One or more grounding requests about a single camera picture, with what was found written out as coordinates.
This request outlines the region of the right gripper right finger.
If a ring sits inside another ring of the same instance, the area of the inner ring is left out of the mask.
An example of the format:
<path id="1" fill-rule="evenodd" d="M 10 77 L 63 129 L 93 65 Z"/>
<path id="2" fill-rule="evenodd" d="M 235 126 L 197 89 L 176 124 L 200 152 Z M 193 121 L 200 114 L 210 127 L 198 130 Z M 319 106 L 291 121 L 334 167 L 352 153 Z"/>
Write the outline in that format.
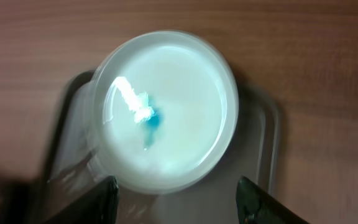
<path id="1" fill-rule="evenodd" d="M 308 224 L 245 176 L 237 183 L 236 205 L 239 224 Z"/>

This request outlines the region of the light blue plate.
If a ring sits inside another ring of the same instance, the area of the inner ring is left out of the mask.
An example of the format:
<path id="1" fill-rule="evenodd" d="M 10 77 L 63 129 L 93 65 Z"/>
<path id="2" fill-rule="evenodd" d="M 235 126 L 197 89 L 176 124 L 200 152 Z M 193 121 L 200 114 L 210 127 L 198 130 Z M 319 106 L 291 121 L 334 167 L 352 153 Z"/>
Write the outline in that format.
<path id="1" fill-rule="evenodd" d="M 97 68 L 86 108 L 102 168 L 144 194 L 185 189 L 216 166 L 239 116 L 234 75 L 207 41 L 163 30 Z"/>

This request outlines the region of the large dark serving tray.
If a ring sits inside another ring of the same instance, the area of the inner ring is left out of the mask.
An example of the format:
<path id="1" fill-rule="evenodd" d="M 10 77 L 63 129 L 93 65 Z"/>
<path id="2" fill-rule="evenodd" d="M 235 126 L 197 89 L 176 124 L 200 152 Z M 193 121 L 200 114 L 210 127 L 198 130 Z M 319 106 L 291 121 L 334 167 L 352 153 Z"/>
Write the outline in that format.
<path id="1" fill-rule="evenodd" d="M 67 85 L 48 150 L 32 223 L 44 223 L 103 181 L 96 152 L 87 143 L 82 107 L 93 72 Z M 197 184 L 165 195 L 145 195 L 119 187 L 116 223 L 237 223 L 236 187 L 248 177 L 274 193 L 281 114 L 263 90 L 236 79 L 240 114 L 229 148 L 218 165 Z"/>

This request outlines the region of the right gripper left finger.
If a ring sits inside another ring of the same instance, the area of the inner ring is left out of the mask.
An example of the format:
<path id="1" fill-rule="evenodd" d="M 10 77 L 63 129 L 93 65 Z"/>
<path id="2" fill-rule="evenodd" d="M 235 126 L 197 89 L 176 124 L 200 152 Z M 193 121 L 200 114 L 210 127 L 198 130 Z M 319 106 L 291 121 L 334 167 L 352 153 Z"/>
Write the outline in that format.
<path id="1" fill-rule="evenodd" d="M 108 176 L 46 224 L 115 224 L 119 187 L 114 176 Z"/>

